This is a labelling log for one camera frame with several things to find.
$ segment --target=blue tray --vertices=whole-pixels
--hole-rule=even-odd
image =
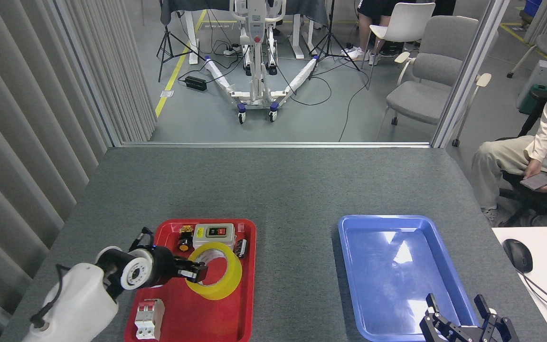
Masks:
[[[424,216],[344,216],[341,248],[356,326],[373,342],[425,342],[433,293],[443,316],[480,325],[434,223]]]

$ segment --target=tripod stand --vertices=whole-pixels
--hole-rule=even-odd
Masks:
[[[188,54],[193,53],[193,54],[196,54],[198,56],[198,58],[200,58],[201,60],[206,62],[206,59],[204,59],[204,57],[200,56],[199,52],[196,52],[190,46],[185,44],[182,40],[178,39],[178,37],[173,35],[173,33],[168,30],[168,25],[164,25],[163,28],[164,28],[163,38],[161,39],[160,47],[158,49],[158,53],[156,54],[156,57],[159,57],[159,53],[161,51],[161,60],[160,60],[161,63],[160,63],[160,72],[159,72],[159,76],[158,76],[158,82],[160,82],[160,80],[161,80],[161,69],[163,68],[163,63],[166,63],[167,61],[171,60],[174,57],[188,55]],[[172,44],[170,43],[170,37],[171,36],[172,36],[172,38],[174,38],[178,42],[180,42],[182,45],[184,45],[186,48],[188,48],[188,51],[187,52],[182,52],[178,55],[173,54]]]
[[[335,37],[334,33],[332,33],[332,15],[335,11],[335,0],[332,0],[332,3],[330,3],[330,13],[328,14],[328,33],[326,33],[326,35],[317,43],[317,45],[313,48],[313,50],[310,51],[310,54],[313,53],[314,50],[316,50],[317,48],[319,48],[320,50],[320,53],[318,54],[318,59],[315,61],[315,67],[313,68],[312,72],[310,73],[310,80],[313,76],[313,72],[315,71],[315,68],[317,68],[318,66],[318,63],[323,60],[324,58],[326,57],[347,57],[349,58],[347,52],[345,52],[343,46],[341,45],[341,43],[339,42],[339,40],[337,39],[337,37]],[[335,55],[335,54],[332,54],[330,52],[330,47],[332,46],[332,41],[331,39],[333,39],[334,41],[336,41],[337,45],[341,48],[341,51],[343,52],[343,54],[341,55]],[[351,63],[354,65],[354,67],[356,68],[356,70],[360,71],[360,68],[358,67],[358,65],[356,65],[356,63],[350,58],[349,61],[351,61]]]

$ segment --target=beige pants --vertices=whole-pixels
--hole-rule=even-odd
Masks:
[[[529,164],[523,150],[533,141],[532,136],[483,143],[472,160],[470,184],[480,207],[496,208],[500,195],[501,171],[522,175]],[[547,173],[547,156],[541,162]]]

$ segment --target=black shorts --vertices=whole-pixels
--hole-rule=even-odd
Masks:
[[[382,15],[390,17],[398,2],[415,2],[415,0],[360,0],[358,13],[371,18],[373,24],[378,24]]]

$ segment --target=patient lift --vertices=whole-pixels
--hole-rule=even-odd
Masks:
[[[269,121],[278,116],[278,108],[310,76],[317,56],[295,76],[282,91],[272,91],[267,76],[277,74],[276,41],[274,28],[277,21],[286,15],[286,0],[230,0],[229,11],[239,22],[240,44],[247,76],[251,76],[250,91],[234,91],[215,63],[206,56],[206,68],[217,84],[237,106],[237,118],[243,124],[247,109],[269,108]],[[267,58],[263,60],[262,43],[267,42]]]

